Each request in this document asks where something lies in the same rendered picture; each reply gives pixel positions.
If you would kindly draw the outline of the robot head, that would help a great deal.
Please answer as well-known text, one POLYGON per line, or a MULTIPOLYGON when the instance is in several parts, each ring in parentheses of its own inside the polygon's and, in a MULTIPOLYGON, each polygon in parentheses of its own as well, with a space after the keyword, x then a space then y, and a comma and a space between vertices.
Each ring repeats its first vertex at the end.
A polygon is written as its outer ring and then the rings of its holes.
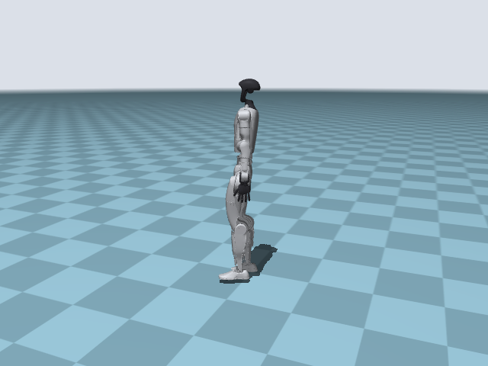
POLYGON ((242 88, 240 101, 245 102, 245 105, 247 104, 249 108, 253 108, 256 110, 253 101, 246 99, 246 94, 247 92, 252 94, 254 90, 260 90, 260 84, 254 79, 244 79, 239 82, 239 86, 242 88))

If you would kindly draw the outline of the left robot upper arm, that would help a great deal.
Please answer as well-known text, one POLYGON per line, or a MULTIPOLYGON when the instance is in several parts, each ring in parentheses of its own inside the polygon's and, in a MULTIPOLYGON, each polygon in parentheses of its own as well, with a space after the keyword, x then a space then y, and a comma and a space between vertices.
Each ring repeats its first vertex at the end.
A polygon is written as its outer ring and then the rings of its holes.
POLYGON ((249 110, 238 111, 237 119, 239 122, 239 134, 242 140, 237 143, 236 148, 238 151, 241 152, 240 144, 242 142, 247 142, 250 147, 250 121, 251 121, 250 111, 249 110))

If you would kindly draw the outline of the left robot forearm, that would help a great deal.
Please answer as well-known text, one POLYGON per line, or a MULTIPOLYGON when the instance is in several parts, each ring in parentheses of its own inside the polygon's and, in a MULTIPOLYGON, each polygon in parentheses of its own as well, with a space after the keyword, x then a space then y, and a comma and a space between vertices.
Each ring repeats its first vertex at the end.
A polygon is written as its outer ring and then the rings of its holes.
POLYGON ((249 158, 250 158, 250 148, 247 142, 242 142, 240 144, 241 153, 240 157, 240 171, 241 171, 241 181, 248 181, 249 176, 249 158))

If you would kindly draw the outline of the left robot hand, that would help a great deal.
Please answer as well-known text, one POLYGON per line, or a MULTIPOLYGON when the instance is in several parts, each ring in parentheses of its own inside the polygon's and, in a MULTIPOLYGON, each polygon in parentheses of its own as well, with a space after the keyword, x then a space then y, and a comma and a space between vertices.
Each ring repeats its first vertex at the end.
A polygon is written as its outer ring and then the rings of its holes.
POLYGON ((243 202, 243 195, 245 195, 245 202, 247 201, 247 195, 248 194, 248 199, 250 201, 250 189, 249 189, 249 186, 247 183, 249 183, 249 176, 248 176, 248 181, 241 181, 241 173, 239 175, 239 182, 241 183, 240 185, 238 185, 239 187, 236 189, 235 193, 234 193, 234 197, 236 196, 236 193, 239 191, 239 196, 238 196, 238 202, 240 200, 240 195, 242 195, 242 200, 241 202, 243 202))

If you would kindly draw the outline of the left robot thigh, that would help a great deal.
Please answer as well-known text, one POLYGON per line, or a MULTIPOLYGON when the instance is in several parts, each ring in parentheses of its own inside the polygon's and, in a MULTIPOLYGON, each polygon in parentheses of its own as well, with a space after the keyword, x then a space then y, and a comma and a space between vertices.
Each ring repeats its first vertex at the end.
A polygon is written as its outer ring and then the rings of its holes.
POLYGON ((230 182, 228 184, 227 191, 226 191, 226 213, 233 232, 235 230, 236 225, 240 223, 246 225, 247 232, 248 232, 249 229, 248 224, 245 221, 238 219, 239 213, 241 211, 242 195, 240 195, 239 202, 238 202, 239 191, 236 193, 235 197, 233 196, 236 189, 239 187, 238 185, 241 184, 239 182, 240 173, 241 172, 239 172, 238 175, 231 176, 230 178, 230 182))

